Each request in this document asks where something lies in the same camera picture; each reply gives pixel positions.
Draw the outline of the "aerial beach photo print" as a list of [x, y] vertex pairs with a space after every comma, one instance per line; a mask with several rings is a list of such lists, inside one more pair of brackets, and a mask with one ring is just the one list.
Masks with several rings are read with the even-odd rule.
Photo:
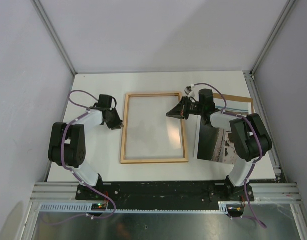
[[209, 162], [234, 165], [238, 154], [228, 131], [203, 125], [197, 117], [194, 158]]

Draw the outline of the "brown frame backing board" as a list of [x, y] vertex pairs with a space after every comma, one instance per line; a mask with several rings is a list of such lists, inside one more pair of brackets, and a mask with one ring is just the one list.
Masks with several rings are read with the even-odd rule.
[[[216, 108], [219, 110], [225, 107], [225, 102], [220, 94], [214, 93], [214, 102]], [[249, 115], [255, 112], [254, 109], [254, 101], [250, 97], [242, 97], [242, 96], [235, 96], [235, 95], [224, 95], [226, 100], [226, 111], [232, 112], [240, 115]]]

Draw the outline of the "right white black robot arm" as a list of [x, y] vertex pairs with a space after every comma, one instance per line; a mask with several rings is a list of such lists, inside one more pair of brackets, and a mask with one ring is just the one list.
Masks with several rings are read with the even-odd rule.
[[187, 87], [186, 96], [166, 116], [180, 120], [187, 120], [191, 115], [200, 116], [203, 125], [231, 134], [238, 159], [224, 184], [209, 188], [209, 198], [212, 201], [247, 200], [251, 194], [248, 191], [250, 176], [256, 164], [273, 147], [260, 115], [253, 113], [243, 116], [228, 112], [225, 108], [218, 109], [211, 89], [201, 89], [198, 100], [190, 95], [192, 91], [191, 86]]

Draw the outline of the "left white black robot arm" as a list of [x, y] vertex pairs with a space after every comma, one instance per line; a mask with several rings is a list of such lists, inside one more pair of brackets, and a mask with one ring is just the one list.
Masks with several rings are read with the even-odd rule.
[[86, 112], [69, 123], [56, 122], [52, 126], [48, 159], [70, 171], [93, 200], [104, 194], [102, 177], [86, 161], [85, 133], [102, 125], [110, 130], [124, 127], [117, 112], [117, 100], [110, 95], [99, 95], [97, 102], [85, 107]]

